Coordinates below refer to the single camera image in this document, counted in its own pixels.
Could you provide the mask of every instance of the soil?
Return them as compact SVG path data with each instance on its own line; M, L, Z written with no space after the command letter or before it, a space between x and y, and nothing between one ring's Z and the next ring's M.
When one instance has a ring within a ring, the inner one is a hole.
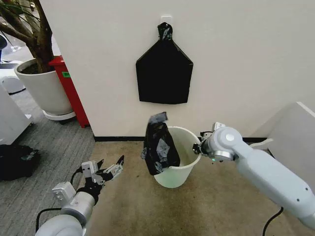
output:
M26 67L24 70L21 71L22 74L27 74L27 75L35 75L35 74L39 74L38 73L38 68L37 68L37 64L32 64L29 67Z

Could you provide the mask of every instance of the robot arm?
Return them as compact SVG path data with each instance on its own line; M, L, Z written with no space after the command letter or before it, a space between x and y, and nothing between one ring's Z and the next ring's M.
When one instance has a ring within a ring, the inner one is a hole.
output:
M235 161L238 171L262 193L315 230L315 195L309 185L266 152L243 142L237 130L220 127L193 150Z
M74 190L70 182L57 184L53 189L56 199L62 206L61 215L46 221L35 236L84 236L86 224L90 219L98 195L105 182L115 179L123 170L124 156L115 165L100 170L100 162L88 161L81 165L85 177L85 186Z

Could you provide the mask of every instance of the black plastic bag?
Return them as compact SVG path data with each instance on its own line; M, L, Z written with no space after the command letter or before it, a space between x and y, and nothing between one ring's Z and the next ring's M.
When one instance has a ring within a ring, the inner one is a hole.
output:
M136 63L139 99L179 104L188 101L193 63L172 39L171 25L158 27L156 42Z
M173 138L164 123L166 120L166 112L151 116L143 143L141 157L153 176L162 173L163 168L180 165Z
M22 145L0 145L0 180L30 177L39 163L38 150Z

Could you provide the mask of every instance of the white trash bin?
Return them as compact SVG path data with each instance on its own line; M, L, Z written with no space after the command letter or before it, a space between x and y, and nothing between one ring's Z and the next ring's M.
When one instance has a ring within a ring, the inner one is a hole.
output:
M190 174L193 166L198 163L201 154L194 154L192 145L199 144L200 141L196 135L182 127L168 127L174 140L174 144L181 163L178 167L170 166L165 168L161 174L155 175L156 181L166 188L177 188L181 186Z

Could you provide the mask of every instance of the green label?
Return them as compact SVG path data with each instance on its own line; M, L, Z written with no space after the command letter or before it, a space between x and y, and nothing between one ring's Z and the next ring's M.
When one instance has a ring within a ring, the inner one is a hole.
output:
M64 78L70 78L70 73L67 71L62 72Z

